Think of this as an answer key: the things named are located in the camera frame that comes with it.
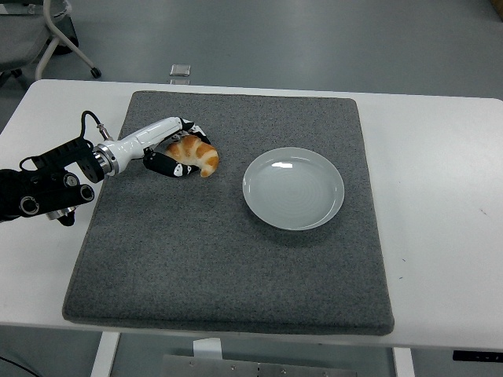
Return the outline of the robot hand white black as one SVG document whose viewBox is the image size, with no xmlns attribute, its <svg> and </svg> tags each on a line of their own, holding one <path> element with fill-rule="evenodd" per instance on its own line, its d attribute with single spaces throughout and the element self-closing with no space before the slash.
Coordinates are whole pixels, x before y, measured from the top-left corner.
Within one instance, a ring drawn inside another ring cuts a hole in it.
<svg viewBox="0 0 503 377">
<path fill-rule="evenodd" d="M 103 141 L 94 148 L 94 154 L 106 175 L 121 174 L 131 160 L 141 159 L 146 168 L 168 177 L 179 178 L 199 168 L 195 163 L 178 162 L 154 149 L 164 141 L 175 143 L 188 136 L 194 136 L 206 144 L 209 142 L 207 135 L 195 123 L 170 117 L 137 130 L 121 140 Z"/>
</svg>

